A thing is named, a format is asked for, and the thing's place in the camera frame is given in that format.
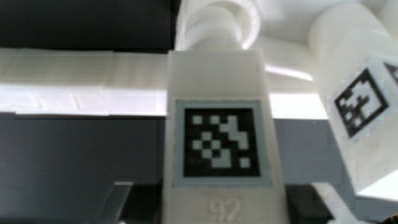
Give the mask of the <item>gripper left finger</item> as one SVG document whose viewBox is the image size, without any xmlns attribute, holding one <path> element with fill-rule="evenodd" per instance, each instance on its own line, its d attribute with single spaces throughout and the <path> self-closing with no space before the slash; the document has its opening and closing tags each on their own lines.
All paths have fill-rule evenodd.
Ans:
<svg viewBox="0 0 398 224">
<path fill-rule="evenodd" d="M 161 224 L 161 187 L 117 181 L 87 224 Z"/>
</svg>

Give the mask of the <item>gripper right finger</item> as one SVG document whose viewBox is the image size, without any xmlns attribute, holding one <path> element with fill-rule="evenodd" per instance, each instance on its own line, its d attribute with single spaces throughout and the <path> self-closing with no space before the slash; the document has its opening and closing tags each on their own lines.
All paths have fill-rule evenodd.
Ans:
<svg viewBox="0 0 398 224">
<path fill-rule="evenodd" d="M 355 217 L 328 183 L 286 186 L 291 224 L 369 224 Z"/>
</svg>

